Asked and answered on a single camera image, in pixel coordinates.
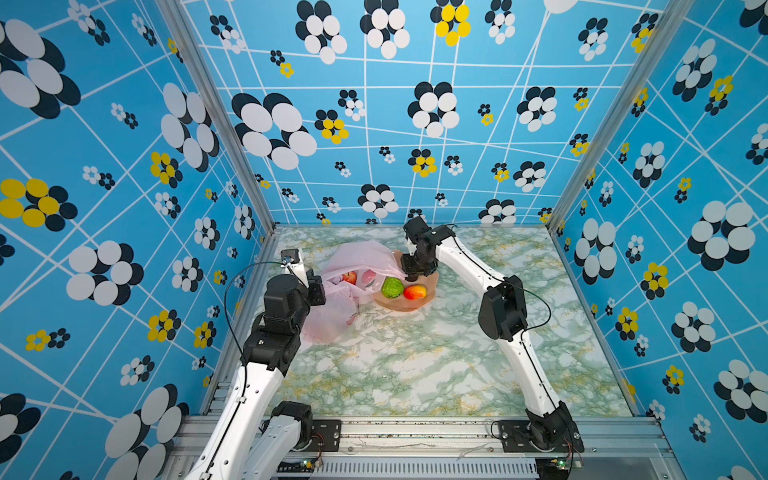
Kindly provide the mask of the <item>large red apple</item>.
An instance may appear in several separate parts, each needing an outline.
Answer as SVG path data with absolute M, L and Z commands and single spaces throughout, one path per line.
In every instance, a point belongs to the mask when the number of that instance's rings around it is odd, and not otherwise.
M 342 275 L 342 280 L 352 285 L 357 284 L 357 279 L 358 279 L 358 276 L 356 271 L 350 271 Z

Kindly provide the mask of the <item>pink printed plastic bag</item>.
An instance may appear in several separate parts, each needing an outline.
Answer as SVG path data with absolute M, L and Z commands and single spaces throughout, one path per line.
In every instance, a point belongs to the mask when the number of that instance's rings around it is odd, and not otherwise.
M 342 280 L 356 271 L 357 284 Z M 342 244 L 321 273 L 326 304 L 312 307 L 303 335 L 312 343 L 332 343 L 356 320 L 359 307 L 371 302 L 386 277 L 405 279 L 394 253 L 376 241 Z

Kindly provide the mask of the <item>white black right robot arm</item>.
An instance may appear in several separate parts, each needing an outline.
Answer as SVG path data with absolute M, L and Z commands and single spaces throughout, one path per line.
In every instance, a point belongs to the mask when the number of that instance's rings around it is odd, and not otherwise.
M 527 437 L 543 452 L 566 444 L 572 452 L 584 446 L 576 422 L 538 360 L 530 339 L 524 288 L 515 275 L 505 276 L 470 252 L 447 225 L 430 227 L 420 217 L 408 220 L 403 231 L 408 252 L 400 260 L 406 278 L 429 277 L 440 266 L 455 272 L 480 297 L 478 324 L 496 341 L 520 385 L 528 417 Z

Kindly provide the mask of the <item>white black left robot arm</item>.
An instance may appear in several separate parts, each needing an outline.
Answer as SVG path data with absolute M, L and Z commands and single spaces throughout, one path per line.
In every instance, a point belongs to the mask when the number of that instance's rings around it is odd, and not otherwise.
M 223 413 L 188 479 L 270 479 L 311 436 L 312 410 L 284 401 L 260 431 L 267 408 L 301 345 L 313 306 L 325 304 L 322 279 L 289 266 L 266 284 L 264 311 L 242 347 L 242 365 Z

